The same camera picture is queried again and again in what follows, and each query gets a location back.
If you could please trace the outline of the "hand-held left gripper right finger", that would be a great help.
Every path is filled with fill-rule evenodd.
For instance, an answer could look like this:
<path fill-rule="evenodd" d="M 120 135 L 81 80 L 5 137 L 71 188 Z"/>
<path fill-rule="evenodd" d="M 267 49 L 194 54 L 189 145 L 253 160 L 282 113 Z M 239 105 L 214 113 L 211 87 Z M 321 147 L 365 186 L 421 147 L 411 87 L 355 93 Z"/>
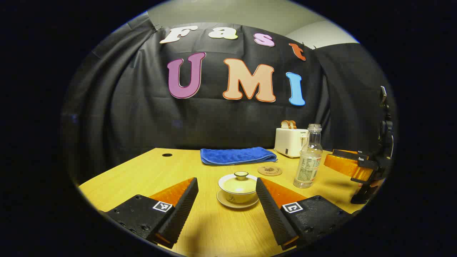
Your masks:
<path fill-rule="evenodd" d="M 257 179 L 256 193 L 283 250 L 306 247 L 354 216 L 320 195 L 304 197 L 265 178 Z"/>

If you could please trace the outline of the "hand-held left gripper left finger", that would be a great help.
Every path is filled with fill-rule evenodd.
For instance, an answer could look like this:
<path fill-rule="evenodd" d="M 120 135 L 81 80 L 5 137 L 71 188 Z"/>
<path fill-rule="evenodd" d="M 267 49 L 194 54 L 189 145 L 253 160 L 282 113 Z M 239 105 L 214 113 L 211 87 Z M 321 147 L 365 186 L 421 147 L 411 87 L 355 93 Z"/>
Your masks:
<path fill-rule="evenodd" d="M 191 177 L 149 197 L 134 195 L 102 214 L 147 241 L 172 248 L 198 192 L 197 179 Z"/>

